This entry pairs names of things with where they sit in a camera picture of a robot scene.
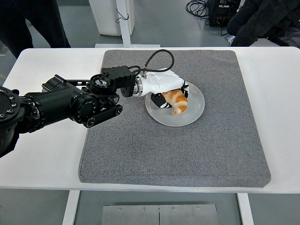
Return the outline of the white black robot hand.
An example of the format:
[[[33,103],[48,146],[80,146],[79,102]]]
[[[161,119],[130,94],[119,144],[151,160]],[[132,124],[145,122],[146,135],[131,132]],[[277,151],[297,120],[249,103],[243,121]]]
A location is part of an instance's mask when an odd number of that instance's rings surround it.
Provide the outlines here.
[[[180,90],[186,98],[188,97],[188,83],[171,70],[141,72],[135,78],[134,96],[140,97],[149,93],[152,102],[159,108],[173,107],[162,95],[163,92],[172,90]]]

